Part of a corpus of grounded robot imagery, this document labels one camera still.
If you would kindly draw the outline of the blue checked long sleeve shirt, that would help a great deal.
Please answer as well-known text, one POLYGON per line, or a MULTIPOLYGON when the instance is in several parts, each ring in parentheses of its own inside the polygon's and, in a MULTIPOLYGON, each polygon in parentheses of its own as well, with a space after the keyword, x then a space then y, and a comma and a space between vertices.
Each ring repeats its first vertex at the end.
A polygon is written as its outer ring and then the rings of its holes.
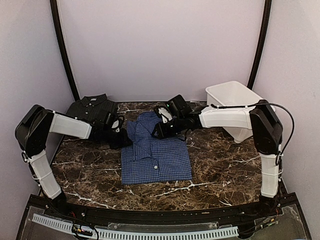
POLYGON ((121 183, 149 184, 193 179, 187 144, 178 137, 156 139, 152 132, 162 120, 153 111, 128 121, 133 144, 121 150, 121 183))

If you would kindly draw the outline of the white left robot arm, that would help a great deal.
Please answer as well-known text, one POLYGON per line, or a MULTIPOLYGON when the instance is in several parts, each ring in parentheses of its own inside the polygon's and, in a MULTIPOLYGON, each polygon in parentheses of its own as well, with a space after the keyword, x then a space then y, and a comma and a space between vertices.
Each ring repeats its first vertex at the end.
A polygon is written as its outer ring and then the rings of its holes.
POLYGON ((111 149, 132 145, 125 119, 110 111, 102 110, 94 121, 68 116, 35 104, 15 129, 15 138, 22 150, 22 158, 28 164, 33 179, 39 184, 43 195, 52 200, 51 210, 60 218, 67 218, 70 206, 64 202, 66 196, 58 184, 47 156, 49 134, 59 134, 82 140, 102 142, 111 149))

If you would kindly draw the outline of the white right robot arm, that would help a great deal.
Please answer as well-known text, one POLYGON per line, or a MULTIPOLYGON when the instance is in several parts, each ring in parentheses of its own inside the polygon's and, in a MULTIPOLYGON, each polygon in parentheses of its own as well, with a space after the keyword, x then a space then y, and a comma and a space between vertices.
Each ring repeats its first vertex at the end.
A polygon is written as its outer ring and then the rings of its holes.
POLYGON ((247 105, 208 104, 192 109, 179 94, 164 105, 154 108, 161 118, 153 129, 152 137, 166 139, 178 136, 182 131, 210 129, 215 127, 242 128, 252 131, 254 146, 261 159, 262 185, 260 194, 264 198, 255 205, 255 213, 266 217, 275 208, 274 198, 279 189, 282 174, 282 157, 287 143, 283 143, 284 126, 273 107, 284 110, 293 120, 291 112, 282 105, 265 99, 247 105))

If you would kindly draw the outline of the black striped folded shirt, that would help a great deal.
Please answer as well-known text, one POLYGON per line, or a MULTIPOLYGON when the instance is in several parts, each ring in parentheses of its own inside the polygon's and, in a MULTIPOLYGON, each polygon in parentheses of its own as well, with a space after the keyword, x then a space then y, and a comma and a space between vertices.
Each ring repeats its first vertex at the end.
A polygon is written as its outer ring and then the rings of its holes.
POLYGON ((118 104, 109 100, 107 95, 84 96, 82 99, 73 102, 68 108, 66 115, 82 121, 94 123, 100 114, 111 112, 116 114, 118 104))

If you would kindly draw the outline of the white plastic basket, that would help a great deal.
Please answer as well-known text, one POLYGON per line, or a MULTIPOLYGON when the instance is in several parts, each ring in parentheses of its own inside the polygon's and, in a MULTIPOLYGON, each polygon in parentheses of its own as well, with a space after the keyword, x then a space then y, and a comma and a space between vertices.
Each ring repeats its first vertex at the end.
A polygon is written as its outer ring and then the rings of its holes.
MULTIPOLYGON (((258 103, 261 96, 237 81, 229 81, 205 89, 207 104, 215 106, 248 106, 258 103)), ((249 108, 229 108, 233 113, 217 114, 214 118, 219 127, 224 128, 236 143, 241 143, 253 135, 248 120, 250 119, 249 108)))

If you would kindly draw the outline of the black front table rail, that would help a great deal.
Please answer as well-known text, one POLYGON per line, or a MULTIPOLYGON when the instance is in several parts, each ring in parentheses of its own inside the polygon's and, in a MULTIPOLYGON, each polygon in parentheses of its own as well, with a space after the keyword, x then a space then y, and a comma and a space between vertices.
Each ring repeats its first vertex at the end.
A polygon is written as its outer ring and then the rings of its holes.
POLYGON ((65 215, 76 223, 82 221, 97 226, 110 223, 142 225, 180 225, 217 222, 222 225, 253 225, 256 220, 281 216, 284 208, 295 204, 295 193, 284 194, 277 200, 263 200, 237 206, 187 211, 115 210, 66 203, 65 215))

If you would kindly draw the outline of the black left frame post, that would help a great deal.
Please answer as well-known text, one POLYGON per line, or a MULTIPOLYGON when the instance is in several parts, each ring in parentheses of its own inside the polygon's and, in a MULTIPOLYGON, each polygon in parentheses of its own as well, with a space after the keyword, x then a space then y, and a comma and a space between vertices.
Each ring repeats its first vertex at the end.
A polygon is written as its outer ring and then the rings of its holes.
POLYGON ((80 95, 76 86, 76 81, 74 79, 74 75, 72 72, 72 68, 69 61, 69 56, 67 53, 67 48, 66 48, 66 44, 63 36, 62 24, 61 24, 59 9, 58 9, 58 1, 50 0, 49 3, 50 3, 50 9, 51 9, 51 15, 53 20, 56 40, 57 40, 61 60, 63 63, 64 71, 67 77, 68 85, 71 90, 73 99, 77 101, 80 99, 80 95))

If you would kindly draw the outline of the black frame post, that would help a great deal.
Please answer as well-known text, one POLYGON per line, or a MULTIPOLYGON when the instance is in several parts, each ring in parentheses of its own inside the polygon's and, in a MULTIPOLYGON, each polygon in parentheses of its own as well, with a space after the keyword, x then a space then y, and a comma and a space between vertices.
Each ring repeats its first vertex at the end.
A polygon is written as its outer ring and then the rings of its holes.
POLYGON ((51 15, 53 20, 56 40, 57 40, 61 60, 63 63, 64 71, 67 77, 68 85, 71 90, 73 99, 77 101, 80 99, 80 95, 76 86, 76 81, 74 79, 74 75, 72 72, 72 68, 69 61, 69 56, 67 53, 67 48, 66 48, 66 44, 63 36, 62 24, 61 24, 59 9, 58 9, 58 1, 50 0, 49 3, 50 3, 50 9, 51 9, 51 15))
POLYGON ((260 62, 261 62, 261 58, 264 50, 265 40, 267 36, 267 31, 268 31, 271 8, 272 8, 272 0, 265 0, 258 42, 256 46, 253 63, 252 63, 252 68, 251 68, 247 86, 246 86, 250 90, 253 90, 256 77, 258 74, 258 70, 259 70, 259 66, 260 66, 260 62))

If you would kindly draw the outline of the black right frame post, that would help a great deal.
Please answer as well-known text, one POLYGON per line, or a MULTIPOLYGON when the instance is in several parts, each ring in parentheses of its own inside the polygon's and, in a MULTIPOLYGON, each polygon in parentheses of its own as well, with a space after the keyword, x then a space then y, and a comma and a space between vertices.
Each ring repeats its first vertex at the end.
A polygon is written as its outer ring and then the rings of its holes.
POLYGON ((272 0, 265 0, 258 42, 256 46, 253 63, 252 63, 252 68, 251 68, 247 86, 246 86, 250 90, 253 90, 256 77, 258 74, 258 70, 259 70, 259 66, 260 66, 260 62, 261 62, 261 58, 264 50, 265 40, 267 36, 267 31, 268 31, 271 8, 272 8, 272 0))

